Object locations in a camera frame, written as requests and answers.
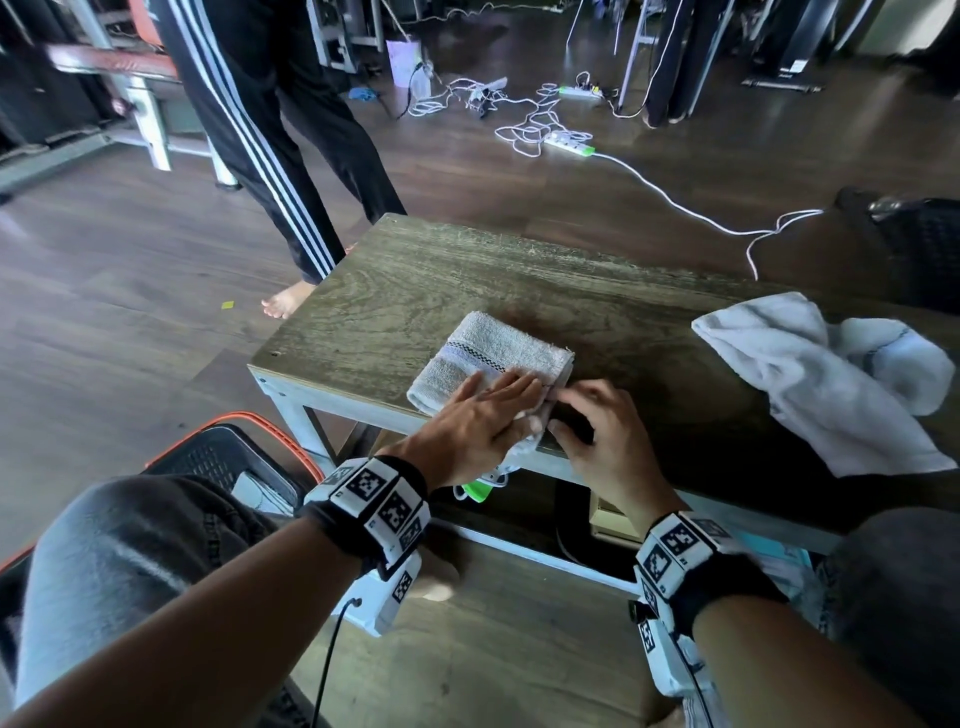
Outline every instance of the folded towel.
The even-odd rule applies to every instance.
[[[510,448],[504,460],[506,467],[501,466],[504,472],[515,470],[516,459],[540,444],[553,408],[553,401],[547,400],[546,395],[550,388],[562,387],[570,378],[573,352],[535,339],[486,313],[473,311],[417,375],[407,399],[423,414],[433,416],[474,372],[483,372],[482,386],[488,386],[511,368],[536,374],[544,385],[543,398],[536,410],[528,413],[537,415],[543,427]]]
[[[770,395],[774,419],[804,438],[837,477],[957,467],[911,415],[941,405],[953,363],[906,324],[847,319],[829,326],[815,303],[793,292],[714,311],[692,326]]]

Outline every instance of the gray jeans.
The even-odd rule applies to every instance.
[[[275,530],[221,489],[187,477],[135,475],[83,493],[36,544],[15,704]],[[312,714],[287,679],[256,724],[307,728]]]
[[[275,529],[187,478],[119,478],[81,495],[36,546],[16,703]],[[960,515],[880,514],[820,575],[830,638],[929,725],[960,725]],[[311,709],[288,680],[258,725],[307,726]]]

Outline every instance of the black pants with white stripes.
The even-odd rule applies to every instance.
[[[319,283],[344,248],[281,111],[368,220],[406,214],[370,137],[324,78],[312,2],[150,0],[149,11],[213,146],[283,233],[304,280]]]
[[[669,0],[654,46],[654,72],[644,104],[652,127],[663,117],[683,118],[690,111],[707,64],[713,34],[727,0]],[[684,45],[687,29],[690,37]]]

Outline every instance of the towel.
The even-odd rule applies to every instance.
[[[527,413],[538,416],[543,427],[537,434],[510,448],[500,469],[510,472],[519,467],[516,464],[518,458],[540,444],[553,409],[552,398],[548,400],[546,395],[553,387],[563,387],[570,378],[573,352],[535,339],[486,313],[473,311],[417,375],[407,392],[407,399],[424,415],[433,416],[474,372],[483,372],[482,386],[489,386],[511,368],[536,374],[544,386],[537,408]]]
[[[692,326],[770,396],[774,419],[804,438],[837,477],[957,467],[913,417],[943,403],[953,363],[903,322],[830,326],[815,303],[792,292],[714,311]]]

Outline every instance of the person's right hand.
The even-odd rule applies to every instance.
[[[551,420],[547,428],[584,483],[619,508],[641,537],[660,516],[686,508],[660,472],[650,437],[628,392],[605,379],[591,379],[558,390],[557,401],[569,404],[589,420],[593,443],[583,442],[559,420]]]

